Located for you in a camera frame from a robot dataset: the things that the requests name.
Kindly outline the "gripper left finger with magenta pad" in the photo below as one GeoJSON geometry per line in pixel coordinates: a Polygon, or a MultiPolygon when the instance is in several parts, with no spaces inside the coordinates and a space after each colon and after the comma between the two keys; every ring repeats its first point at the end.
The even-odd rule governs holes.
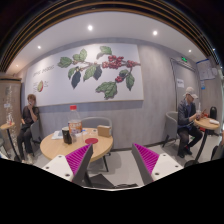
{"type": "Polygon", "coordinates": [[[56,156],[43,167],[43,170],[80,185],[84,180],[92,154],[93,146],[87,144],[66,156],[56,156]]]}

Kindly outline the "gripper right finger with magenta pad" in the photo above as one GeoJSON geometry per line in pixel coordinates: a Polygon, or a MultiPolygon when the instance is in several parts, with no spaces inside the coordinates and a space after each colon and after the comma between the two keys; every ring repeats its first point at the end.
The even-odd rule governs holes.
{"type": "Polygon", "coordinates": [[[182,169],[167,153],[158,154],[137,143],[132,144],[132,154],[145,185],[182,169]]]}

